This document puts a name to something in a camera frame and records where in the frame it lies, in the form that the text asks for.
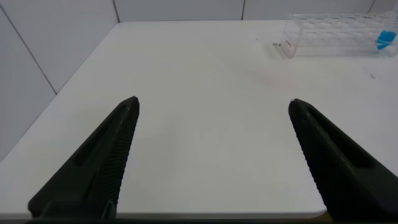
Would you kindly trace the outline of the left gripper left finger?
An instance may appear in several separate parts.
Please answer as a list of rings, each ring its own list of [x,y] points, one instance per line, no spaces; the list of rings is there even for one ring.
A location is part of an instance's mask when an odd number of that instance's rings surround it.
[[[132,96],[115,109],[31,198],[33,218],[114,219],[140,104]]]

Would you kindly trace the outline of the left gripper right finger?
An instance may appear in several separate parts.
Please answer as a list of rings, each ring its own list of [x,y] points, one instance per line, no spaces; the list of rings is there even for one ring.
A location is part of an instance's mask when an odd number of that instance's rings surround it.
[[[395,174],[306,101],[292,100],[289,117],[335,221],[397,222]]]

